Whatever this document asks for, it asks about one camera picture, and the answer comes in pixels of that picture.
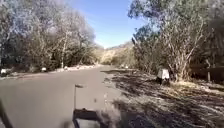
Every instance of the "sky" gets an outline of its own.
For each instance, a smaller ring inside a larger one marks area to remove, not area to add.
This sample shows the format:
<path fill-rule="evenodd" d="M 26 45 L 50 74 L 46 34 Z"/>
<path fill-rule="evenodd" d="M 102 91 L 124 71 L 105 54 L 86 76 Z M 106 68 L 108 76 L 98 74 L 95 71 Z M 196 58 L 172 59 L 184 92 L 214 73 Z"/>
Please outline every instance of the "sky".
<path fill-rule="evenodd" d="M 68 3 L 85 16 L 94 29 L 95 42 L 104 48 L 131 40 L 135 28 L 143 25 L 127 16 L 131 0 L 68 0 Z"/>

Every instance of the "road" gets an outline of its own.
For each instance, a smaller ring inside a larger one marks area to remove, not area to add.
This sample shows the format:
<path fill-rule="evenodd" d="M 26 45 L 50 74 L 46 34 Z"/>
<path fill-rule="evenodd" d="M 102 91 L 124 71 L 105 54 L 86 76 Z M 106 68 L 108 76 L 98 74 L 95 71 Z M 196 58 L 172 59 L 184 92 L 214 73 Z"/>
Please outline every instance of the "road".
<path fill-rule="evenodd" d="M 104 83 L 111 67 L 50 73 L 28 78 L 0 81 L 0 98 L 15 128 L 62 128 L 72 119 L 74 86 L 76 108 L 103 110 L 106 101 L 120 96 L 120 92 Z"/>

